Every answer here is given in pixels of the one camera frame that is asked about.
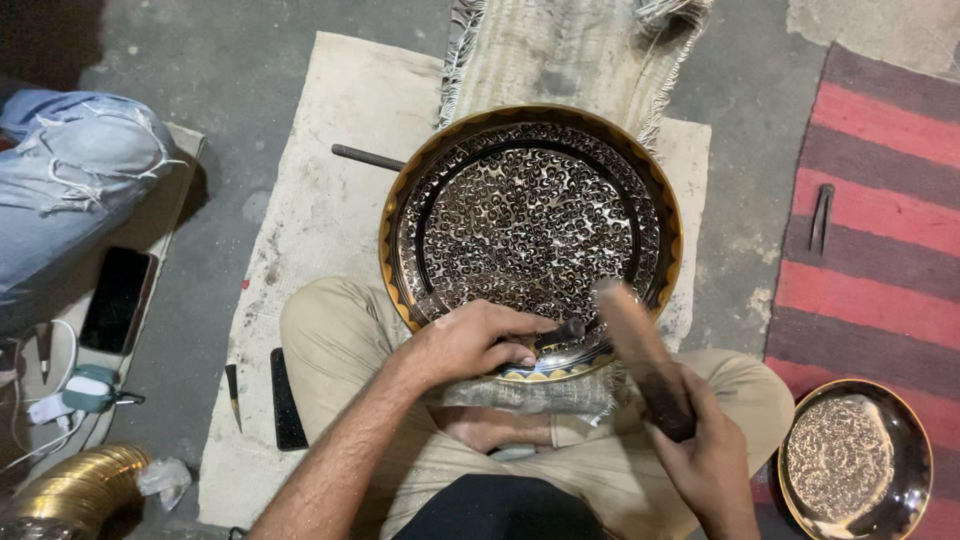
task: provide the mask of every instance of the hand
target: hand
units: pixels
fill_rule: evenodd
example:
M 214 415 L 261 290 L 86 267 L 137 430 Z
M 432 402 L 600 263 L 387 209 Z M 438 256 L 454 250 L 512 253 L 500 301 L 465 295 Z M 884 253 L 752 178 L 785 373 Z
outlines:
M 687 366 L 681 374 L 697 416 L 697 434 L 678 444 L 648 424 L 657 457 L 708 538 L 758 539 L 747 438 L 720 409 L 705 380 Z
M 515 362 L 534 365 L 533 351 L 501 337 L 532 336 L 557 328 L 557 323 L 509 307 L 475 300 L 457 307 L 414 334 L 388 359 L 399 373 L 422 384 L 422 390 L 450 380 L 469 379 L 496 366 Z

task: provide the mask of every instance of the plastic bag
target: plastic bag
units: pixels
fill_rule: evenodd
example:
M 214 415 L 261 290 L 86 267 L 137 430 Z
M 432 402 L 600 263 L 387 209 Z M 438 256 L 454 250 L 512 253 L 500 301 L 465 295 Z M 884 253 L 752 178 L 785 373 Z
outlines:
M 152 462 L 136 479 L 140 495 L 146 497 L 154 493 L 160 494 L 160 504 L 165 512 L 169 512 L 180 502 L 191 483 L 193 478 L 190 477 L 190 471 L 175 457 Z

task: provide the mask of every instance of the smartphone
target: smartphone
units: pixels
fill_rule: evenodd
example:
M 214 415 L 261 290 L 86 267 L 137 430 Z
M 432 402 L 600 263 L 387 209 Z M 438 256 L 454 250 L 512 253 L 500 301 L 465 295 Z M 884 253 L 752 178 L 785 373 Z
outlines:
M 135 250 L 107 250 L 80 330 L 82 346 L 112 355 L 130 353 L 154 284 L 156 263 L 153 255 Z
M 274 424 L 276 426 L 276 447 L 282 452 L 309 448 L 294 393 L 290 391 L 287 379 L 287 364 L 283 361 L 283 349 L 277 347 L 270 353 L 270 373 L 274 381 Z

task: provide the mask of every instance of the metal rod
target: metal rod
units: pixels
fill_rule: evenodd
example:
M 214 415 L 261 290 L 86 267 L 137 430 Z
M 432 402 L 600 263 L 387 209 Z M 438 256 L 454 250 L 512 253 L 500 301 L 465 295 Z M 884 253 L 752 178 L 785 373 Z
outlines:
M 363 150 L 357 150 L 356 148 L 344 146 L 343 144 L 334 144 L 330 148 L 330 152 L 333 152 L 334 156 L 340 156 L 342 158 L 347 158 L 348 160 L 362 161 L 368 165 L 382 167 L 384 169 L 390 169 L 397 172 L 399 172 L 400 169 L 403 168 L 403 165 L 406 164 L 403 161 L 391 160 L 390 158 L 378 156 L 377 154 L 371 154 L 370 152 L 364 152 Z

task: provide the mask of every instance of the wooden handle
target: wooden handle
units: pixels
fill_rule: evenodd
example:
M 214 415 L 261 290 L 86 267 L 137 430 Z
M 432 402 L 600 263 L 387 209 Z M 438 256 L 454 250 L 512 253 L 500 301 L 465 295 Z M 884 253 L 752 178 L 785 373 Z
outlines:
M 680 364 L 633 292 L 617 283 L 598 283 L 600 314 L 617 357 L 643 395 L 651 421 L 676 442 L 696 434 L 697 419 L 686 395 Z
M 230 390 L 230 398 L 237 399 L 237 365 L 227 364 L 227 386 Z

